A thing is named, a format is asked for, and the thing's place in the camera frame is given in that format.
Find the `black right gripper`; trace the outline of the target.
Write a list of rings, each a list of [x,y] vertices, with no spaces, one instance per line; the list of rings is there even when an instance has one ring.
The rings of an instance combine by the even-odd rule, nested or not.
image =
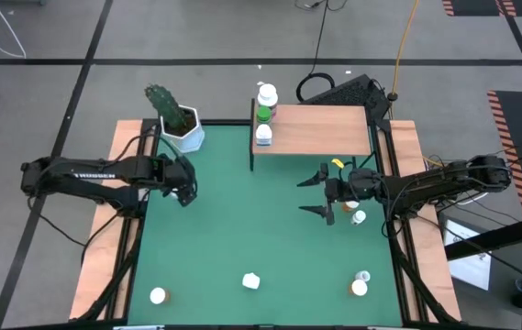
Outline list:
[[[374,198],[380,202],[383,199],[383,181],[381,175],[373,170],[355,169],[349,173],[348,179],[328,179],[329,169],[326,163],[321,163],[318,171],[309,179],[297,184],[297,187],[318,185],[325,182],[327,206],[299,206],[299,209],[326,218],[328,226],[335,223],[332,211],[333,203],[359,202]]]

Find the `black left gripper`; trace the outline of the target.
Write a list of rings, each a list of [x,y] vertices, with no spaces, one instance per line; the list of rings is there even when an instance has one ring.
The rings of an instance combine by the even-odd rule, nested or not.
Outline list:
[[[153,161],[156,187],[159,189],[176,189],[177,200],[183,207],[189,205],[197,197],[197,180],[194,165],[185,156],[170,159],[160,154]]]

